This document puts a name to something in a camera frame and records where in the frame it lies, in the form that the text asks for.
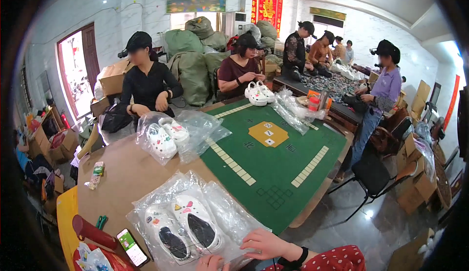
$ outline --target brown shirt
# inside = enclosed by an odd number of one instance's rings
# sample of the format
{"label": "brown shirt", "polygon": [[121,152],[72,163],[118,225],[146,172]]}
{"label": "brown shirt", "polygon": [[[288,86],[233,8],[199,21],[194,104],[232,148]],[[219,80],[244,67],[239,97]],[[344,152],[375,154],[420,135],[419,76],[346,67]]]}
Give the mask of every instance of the brown shirt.
{"label": "brown shirt", "polygon": [[316,59],[319,62],[325,62],[326,61],[326,56],[327,54],[331,52],[329,49],[329,46],[323,46],[319,40],[314,42],[313,45],[311,45],[311,50],[309,51],[309,56],[308,59],[310,60],[311,63],[315,64],[315,61],[313,60]]}
{"label": "brown shirt", "polygon": [[[255,59],[249,59],[248,63],[245,66],[241,66],[234,60],[232,60],[231,57],[228,57],[221,62],[221,66],[218,71],[218,79],[224,81],[232,81],[249,72],[253,72],[256,74],[260,73],[259,66],[257,65],[257,61]],[[243,82],[241,85],[231,91],[220,93],[217,99],[218,101],[223,101],[226,99],[244,95],[244,90],[248,87],[248,85],[248,81]]]}
{"label": "brown shirt", "polygon": [[340,59],[345,59],[345,46],[342,44],[337,44],[335,46],[335,49],[331,51],[332,56],[334,59],[340,58]]}

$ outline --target plastic jar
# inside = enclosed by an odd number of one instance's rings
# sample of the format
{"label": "plastic jar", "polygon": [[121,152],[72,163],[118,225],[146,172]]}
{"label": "plastic jar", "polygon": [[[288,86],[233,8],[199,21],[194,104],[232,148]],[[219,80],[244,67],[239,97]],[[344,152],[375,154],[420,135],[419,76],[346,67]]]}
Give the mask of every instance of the plastic jar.
{"label": "plastic jar", "polygon": [[308,105],[309,110],[318,111],[319,106],[320,106],[319,98],[316,98],[316,97],[309,98],[309,105]]}

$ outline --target green felt table surface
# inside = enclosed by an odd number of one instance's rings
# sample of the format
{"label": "green felt table surface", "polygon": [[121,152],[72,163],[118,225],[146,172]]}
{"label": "green felt table surface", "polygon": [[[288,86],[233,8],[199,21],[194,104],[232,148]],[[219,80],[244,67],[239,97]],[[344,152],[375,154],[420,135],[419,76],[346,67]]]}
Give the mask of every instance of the green felt table surface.
{"label": "green felt table surface", "polygon": [[[245,99],[207,113],[218,115],[248,103]],[[321,186],[343,150],[346,138],[323,126],[319,120],[313,122],[318,130],[310,129],[302,136],[270,106],[251,106],[221,118],[222,125],[232,135],[219,140],[217,145],[254,178],[255,183],[250,186],[211,148],[201,155],[203,162],[256,219],[280,234]],[[274,148],[266,147],[249,135],[249,128],[263,121],[286,131],[288,139]],[[295,187],[292,181],[324,146],[328,150],[320,162],[301,185]]]}

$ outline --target hand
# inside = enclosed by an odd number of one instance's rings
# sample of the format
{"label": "hand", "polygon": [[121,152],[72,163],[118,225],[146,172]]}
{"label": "hand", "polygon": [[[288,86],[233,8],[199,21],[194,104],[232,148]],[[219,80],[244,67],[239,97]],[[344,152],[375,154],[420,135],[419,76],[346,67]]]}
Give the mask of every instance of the hand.
{"label": "hand", "polygon": [[355,95],[363,94],[368,91],[368,87],[358,87],[355,89]]}
{"label": "hand", "polygon": [[132,105],[132,112],[136,113],[138,116],[142,117],[145,113],[149,112],[148,107],[142,104],[133,104]]}
{"label": "hand", "polygon": [[375,99],[375,97],[373,95],[370,95],[370,94],[363,94],[363,95],[360,96],[360,98],[365,103],[371,103]]}
{"label": "hand", "polygon": [[168,110],[168,92],[161,92],[156,98],[155,108],[157,111],[165,112]]}
{"label": "hand", "polygon": [[313,65],[312,65],[311,63],[306,63],[306,64],[304,65],[304,67],[305,67],[306,69],[309,69],[309,70],[314,70],[314,67],[313,67]]}
{"label": "hand", "polygon": [[266,76],[263,74],[256,74],[256,80],[264,81]]}
{"label": "hand", "polygon": [[243,82],[246,82],[246,81],[252,81],[252,80],[254,80],[255,78],[256,78],[256,74],[255,74],[255,73],[253,73],[253,72],[248,72],[248,73],[245,73],[245,74],[243,74],[242,76],[240,76],[240,77],[238,78],[238,80],[243,83]]}
{"label": "hand", "polygon": [[[221,256],[207,255],[199,259],[196,266],[196,271],[217,271],[220,261],[223,260]],[[222,271],[230,270],[230,264],[223,266]]]}
{"label": "hand", "polygon": [[302,248],[280,239],[275,234],[257,228],[251,231],[244,239],[240,249],[257,249],[261,253],[247,253],[245,256],[257,260],[268,260],[284,257],[288,261],[298,260],[303,252]]}

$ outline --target white clog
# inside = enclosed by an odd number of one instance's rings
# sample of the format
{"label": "white clog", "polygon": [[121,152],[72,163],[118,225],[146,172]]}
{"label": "white clog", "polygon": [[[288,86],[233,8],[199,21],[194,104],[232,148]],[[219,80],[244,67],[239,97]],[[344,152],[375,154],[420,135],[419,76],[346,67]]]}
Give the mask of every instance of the white clog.
{"label": "white clog", "polygon": [[158,123],[164,127],[176,145],[184,145],[189,141],[189,132],[171,117],[161,118]]}
{"label": "white clog", "polygon": [[184,262],[196,253],[184,229],[169,215],[167,210],[158,209],[158,205],[149,206],[145,211],[145,228],[148,235],[157,241],[169,256]]}
{"label": "white clog", "polygon": [[269,88],[265,86],[264,83],[262,83],[260,80],[257,81],[256,86],[261,90],[262,94],[266,96],[267,103],[272,103],[275,99],[275,95],[273,94],[273,92],[270,91]]}
{"label": "white clog", "polygon": [[214,254],[223,247],[220,229],[207,209],[194,197],[179,195],[171,205],[174,215],[185,228],[192,242],[205,254]]}
{"label": "white clog", "polygon": [[166,133],[165,129],[160,127],[157,123],[149,125],[147,139],[153,153],[161,159],[172,158],[177,152],[177,147],[173,139]]}
{"label": "white clog", "polygon": [[244,90],[244,96],[255,106],[265,106],[267,104],[267,97],[253,81],[250,82],[248,87]]}

